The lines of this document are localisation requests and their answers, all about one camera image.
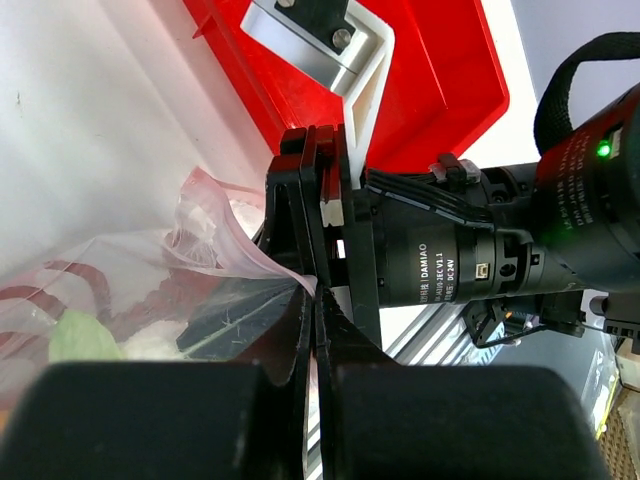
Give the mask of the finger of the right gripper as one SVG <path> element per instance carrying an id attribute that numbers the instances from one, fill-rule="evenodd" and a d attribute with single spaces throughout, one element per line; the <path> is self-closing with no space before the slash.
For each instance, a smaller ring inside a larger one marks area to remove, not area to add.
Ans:
<path id="1" fill-rule="evenodd" d="M 235 358 L 279 320 L 297 287 L 292 279 L 224 279 L 192 313 L 179 352 L 189 360 Z"/>

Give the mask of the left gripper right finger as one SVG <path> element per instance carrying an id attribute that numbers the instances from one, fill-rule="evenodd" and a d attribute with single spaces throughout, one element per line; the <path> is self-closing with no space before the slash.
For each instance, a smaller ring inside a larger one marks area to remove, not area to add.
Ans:
<path id="1" fill-rule="evenodd" d="M 324 285 L 316 288 L 314 325 L 323 477 L 336 479 L 342 453 L 338 368 L 351 364 L 393 365 L 395 361 L 348 320 L 334 293 Z"/>

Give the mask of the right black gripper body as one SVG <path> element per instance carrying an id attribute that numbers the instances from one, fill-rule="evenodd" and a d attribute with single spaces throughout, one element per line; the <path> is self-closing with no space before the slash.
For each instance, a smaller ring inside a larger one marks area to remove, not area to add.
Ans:
<path id="1" fill-rule="evenodd" d="M 600 35 L 555 71 L 536 112 L 539 161 L 480 169 L 442 154 L 427 173 L 348 173 L 342 128 L 287 130 L 267 175 L 264 249 L 346 286 L 361 328 L 382 307 L 459 304 L 473 343 L 581 336 L 582 294 L 607 334 L 639 338 L 639 91 L 579 127 L 580 65 L 635 60 L 635 32 Z"/>

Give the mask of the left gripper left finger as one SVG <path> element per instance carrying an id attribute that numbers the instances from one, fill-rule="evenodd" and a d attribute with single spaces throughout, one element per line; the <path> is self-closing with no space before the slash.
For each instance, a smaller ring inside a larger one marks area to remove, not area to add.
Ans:
<path id="1" fill-rule="evenodd" d="M 302 287 L 229 365 L 227 479 L 302 479 L 307 462 L 313 298 Z"/>

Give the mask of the white cauliflower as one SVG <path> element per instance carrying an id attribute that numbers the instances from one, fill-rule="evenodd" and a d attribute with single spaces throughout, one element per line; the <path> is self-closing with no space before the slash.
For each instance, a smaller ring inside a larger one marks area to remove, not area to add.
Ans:
<path id="1" fill-rule="evenodd" d="M 226 361 L 246 350 L 274 322 L 274 287 L 222 274 L 224 232 L 185 201 L 171 229 L 101 235 L 46 262 L 65 305 L 50 361 Z"/>

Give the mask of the clear zip top bag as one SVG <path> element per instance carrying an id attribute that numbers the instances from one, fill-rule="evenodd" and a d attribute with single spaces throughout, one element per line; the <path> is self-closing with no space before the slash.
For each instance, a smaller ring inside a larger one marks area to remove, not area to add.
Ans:
<path id="1" fill-rule="evenodd" d="M 194 169 L 170 228 L 99 235 L 1 284 L 1 411 L 70 361 L 223 361 L 317 280 L 255 244 L 263 193 Z"/>

